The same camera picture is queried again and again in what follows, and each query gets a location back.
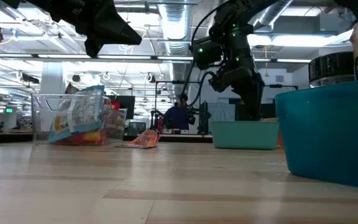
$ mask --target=wooden table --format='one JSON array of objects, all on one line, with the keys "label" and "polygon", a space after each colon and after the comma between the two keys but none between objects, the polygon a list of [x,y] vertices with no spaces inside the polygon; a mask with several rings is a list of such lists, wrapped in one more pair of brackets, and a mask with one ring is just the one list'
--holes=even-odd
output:
[{"label": "wooden table", "polygon": [[358,188],[295,177],[282,150],[0,144],[0,223],[358,223]]}]

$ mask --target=blue plastic bin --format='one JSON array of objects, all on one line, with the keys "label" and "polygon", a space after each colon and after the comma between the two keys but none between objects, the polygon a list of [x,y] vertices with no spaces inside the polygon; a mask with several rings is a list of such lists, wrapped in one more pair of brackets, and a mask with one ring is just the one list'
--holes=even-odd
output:
[{"label": "blue plastic bin", "polygon": [[278,122],[212,122],[214,147],[225,149],[275,149]]},{"label": "blue plastic bin", "polygon": [[358,81],[279,94],[276,110],[292,174],[358,187]]}]

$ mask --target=man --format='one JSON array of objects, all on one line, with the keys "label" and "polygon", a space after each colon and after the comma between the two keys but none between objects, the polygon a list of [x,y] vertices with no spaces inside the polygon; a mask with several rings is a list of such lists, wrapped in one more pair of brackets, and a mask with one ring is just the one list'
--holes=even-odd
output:
[{"label": "man", "polygon": [[178,128],[180,130],[189,130],[189,124],[194,125],[195,117],[188,114],[187,95],[180,95],[175,106],[169,108],[163,117],[163,124],[171,129]]}]

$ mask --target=clear plastic bin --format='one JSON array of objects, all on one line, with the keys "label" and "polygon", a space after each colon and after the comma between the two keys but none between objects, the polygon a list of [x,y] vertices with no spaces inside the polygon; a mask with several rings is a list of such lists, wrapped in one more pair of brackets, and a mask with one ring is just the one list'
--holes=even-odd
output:
[{"label": "clear plastic bin", "polygon": [[124,135],[126,113],[126,109],[113,110],[110,99],[101,95],[32,94],[33,142],[119,142]]}]

